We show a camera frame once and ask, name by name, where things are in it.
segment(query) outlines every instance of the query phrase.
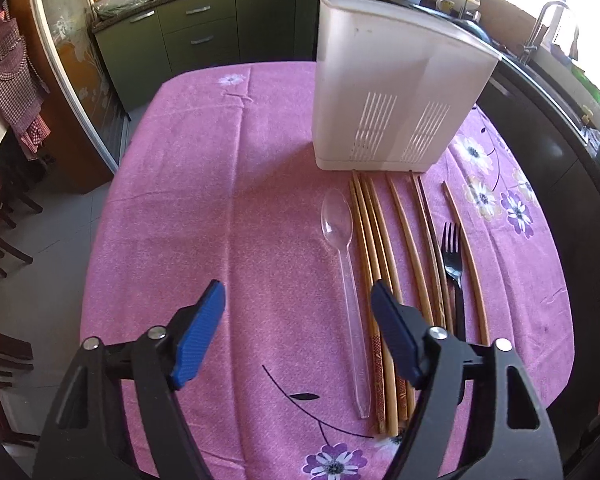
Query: wooden chopstick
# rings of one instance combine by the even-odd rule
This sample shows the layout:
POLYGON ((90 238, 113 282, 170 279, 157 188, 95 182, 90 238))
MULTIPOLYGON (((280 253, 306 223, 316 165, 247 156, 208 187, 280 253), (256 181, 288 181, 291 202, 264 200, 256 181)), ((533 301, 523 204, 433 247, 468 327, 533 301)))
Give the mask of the wooden chopstick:
POLYGON ((433 325, 433 313, 431 311, 431 304, 429 303, 429 293, 427 292, 427 283, 424 279, 424 272, 422 272, 422 263, 420 262, 420 255, 418 254, 418 248, 413 240, 413 234, 411 233, 411 227, 407 220, 407 215, 404 212, 398 191, 395 189, 394 181, 391 180, 389 174, 386 174, 386 180, 391 189, 391 194, 394 196, 395 208, 398 211, 398 217, 400 218, 400 224, 402 224, 402 232, 404 233, 405 241, 407 242, 407 249, 411 259, 411 266, 413 267, 413 273, 416 277, 416 285, 418 287, 418 297, 420 298, 420 310, 424 319, 430 325, 433 325))
MULTIPOLYGON (((362 202, 360 204, 360 211, 362 213, 363 224, 365 225, 365 236, 367 240, 366 248, 369 250, 369 256, 371 259, 371 273, 373 276, 374 283, 382 278, 380 270, 381 258, 384 260, 384 250, 382 249, 382 240, 379 237, 378 220, 374 213, 373 205, 370 200, 368 189, 366 186, 361 185, 357 179, 357 175, 354 174, 354 183, 356 190, 360 189, 360 196, 362 202), (369 231, 366 230, 365 224, 365 211, 366 218, 369 220, 369 231)), ((398 399, 397 391, 395 387, 395 367, 394 360, 391 358, 391 353, 387 348, 384 339, 382 342, 382 370, 384 371, 384 410, 386 417, 386 433, 389 436, 398 435, 398 399)))
MULTIPOLYGON (((362 189, 356 172, 353 172, 353 179, 349 183, 351 192, 351 201, 353 202, 353 219, 358 233, 358 245, 360 247, 360 261, 362 262, 363 274, 366 279, 366 298, 371 294, 371 287, 374 284, 374 274, 372 271, 372 260, 378 266, 378 257, 371 234, 371 225, 369 216, 364 205, 362 189)), ((374 319, 371 311, 371 305, 367 303, 369 315, 369 332, 371 335, 371 353, 374 373, 374 393, 376 398, 376 422, 378 424, 378 433, 386 433, 386 417, 384 409, 384 367, 382 365, 382 339, 380 329, 374 319)))
POLYGON ((488 346, 491 344, 489 337, 489 325, 487 323, 487 313, 484 307, 482 287, 480 286, 480 280, 478 279, 478 270, 475 267, 474 255, 471 252, 469 238, 467 238, 466 230, 462 225, 462 220, 460 218, 460 214, 458 213, 458 208, 456 207, 456 201, 454 200, 454 196, 451 194, 451 190, 445 181, 442 181, 442 189, 445 193, 446 202, 448 203, 449 209, 451 209, 451 215, 454 217, 454 222, 460 226, 460 237, 463 245, 462 250, 464 250, 466 264, 468 267, 467 270, 469 271, 471 282, 474 286, 475 308, 478 312, 478 326, 480 329, 480 343, 488 346))
POLYGON ((442 288, 440 287, 440 275, 438 273, 438 264, 436 263, 436 255, 433 250, 433 243, 431 241, 431 236, 429 233, 429 223, 427 222, 427 215, 424 211, 424 203, 422 201, 422 196, 420 195, 420 190, 418 189, 418 184, 416 183, 416 179, 413 176, 413 171, 409 172, 411 177, 411 183, 413 184, 413 192, 416 196, 416 211, 418 216, 420 217, 420 225, 422 226, 422 234, 424 236, 424 245, 427 251, 427 256, 429 257, 429 267, 431 272, 431 292, 432 292, 432 301, 431 308, 434 313, 434 324, 439 326, 445 325, 445 311, 442 304, 442 288))
POLYGON ((449 287, 446 284, 446 272, 445 264, 442 261, 442 251, 438 245, 438 236, 436 235, 436 226, 433 224, 433 216, 431 216, 431 209, 429 209, 429 202, 427 201, 427 194, 424 192, 424 186, 422 185, 422 179, 418 175, 418 187, 422 194, 422 202, 424 204, 424 212, 427 215, 427 226, 429 226, 429 233, 431 236, 431 243, 433 244, 433 253, 436 257, 436 265, 438 266, 438 276, 440 277, 440 289, 442 291, 442 306, 445 309, 445 325, 446 331, 450 334, 454 333, 454 322, 453 315, 451 314, 451 300, 449 298, 449 287))
MULTIPOLYGON (((391 247, 391 240, 389 239, 389 232, 386 228, 386 222, 384 221, 382 206, 380 205, 378 194, 376 193, 376 186, 371 177, 367 177, 366 182, 371 196, 371 202, 376 213, 376 219, 378 220, 380 239, 382 241, 382 248, 384 249, 384 258, 380 258, 382 278, 389 284, 389 288, 394 294, 395 299, 398 300, 400 304, 404 304, 402 291, 400 290, 398 269, 395 265, 394 250, 391 247)), ((398 419, 407 420, 415 409, 415 393, 411 385, 407 385, 406 381, 397 373, 395 375, 395 384, 398 396, 398 419)))

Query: tablecloth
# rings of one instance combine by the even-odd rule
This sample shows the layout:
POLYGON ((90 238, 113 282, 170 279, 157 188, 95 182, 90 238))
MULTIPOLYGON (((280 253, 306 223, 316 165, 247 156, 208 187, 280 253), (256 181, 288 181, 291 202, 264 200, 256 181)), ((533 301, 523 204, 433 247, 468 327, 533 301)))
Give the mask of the tablecloth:
MULTIPOLYGON (((165 83, 111 185, 91 253, 81 332, 107 344, 166 324, 212 278, 226 285, 200 374, 177 394, 218 479, 379 479, 400 440, 374 435, 373 418, 359 420, 354 405, 340 267, 320 228, 326 191, 349 197, 350 173, 315 165, 314 74, 310 62, 244 64, 165 83), (340 464, 331 475, 327 456, 340 464)), ((384 174, 371 175, 405 301, 417 305, 384 174)), ((413 190, 404 174, 391 177, 422 248, 413 190)), ((548 405, 573 363, 564 277, 532 187, 478 107, 423 174, 439 232, 451 220, 442 180, 475 253, 491 338, 514 343, 548 405)), ((366 305, 355 240, 351 253, 366 305)), ((477 341, 468 292, 465 309, 467 338, 477 341)), ((155 473, 128 385, 125 407, 138 463, 155 473)), ((444 471, 457 463, 467 416, 466 398, 444 471)))

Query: cutting board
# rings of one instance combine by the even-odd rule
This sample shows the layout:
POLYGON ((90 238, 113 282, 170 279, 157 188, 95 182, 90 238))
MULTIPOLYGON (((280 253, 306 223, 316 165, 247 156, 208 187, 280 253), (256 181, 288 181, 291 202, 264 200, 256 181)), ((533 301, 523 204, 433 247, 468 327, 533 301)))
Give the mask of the cutting board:
MULTIPOLYGON (((529 39, 536 19, 507 0, 480 0, 480 26, 497 42, 505 45, 516 56, 522 54, 522 46, 529 39)), ((548 27, 540 29, 539 44, 548 27)))

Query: faucet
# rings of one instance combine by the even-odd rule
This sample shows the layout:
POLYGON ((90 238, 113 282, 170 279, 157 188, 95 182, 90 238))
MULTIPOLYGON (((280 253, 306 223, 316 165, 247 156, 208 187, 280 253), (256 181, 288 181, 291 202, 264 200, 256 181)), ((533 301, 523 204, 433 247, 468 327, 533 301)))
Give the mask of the faucet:
MULTIPOLYGON (((567 5, 567 2, 563 0, 551 0, 542 6, 542 10, 540 10, 540 15, 538 19, 534 23, 534 28, 531 30, 531 36, 526 40, 525 45, 522 47, 522 54, 518 56, 518 61, 523 65, 526 65, 531 58, 531 54, 538 49, 536 45, 536 41, 538 40, 538 36, 540 35, 540 29, 542 28, 542 20, 544 19, 544 15, 546 14, 549 7, 558 6, 563 7, 567 10, 571 10, 567 5)), ((571 43, 571 49, 569 52, 569 56, 575 60, 578 59, 578 37, 580 35, 580 28, 576 25, 576 31, 573 35, 573 42, 571 43)))

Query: spoon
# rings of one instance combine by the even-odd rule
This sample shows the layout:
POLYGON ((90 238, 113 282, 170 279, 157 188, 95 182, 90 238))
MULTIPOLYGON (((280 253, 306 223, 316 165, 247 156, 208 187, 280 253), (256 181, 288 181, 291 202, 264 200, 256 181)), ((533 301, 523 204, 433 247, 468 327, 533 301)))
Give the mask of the spoon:
POLYGON ((330 189, 322 201, 322 234, 327 242, 338 251, 340 271, 344 286, 344 299, 349 321, 351 365, 354 376, 356 404, 360 418, 367 418, 371 409, 371 388, 362 318, 358 306, 356 283, 349 256, 349 245, 353 232, 351 209, 337 189, 330 189))

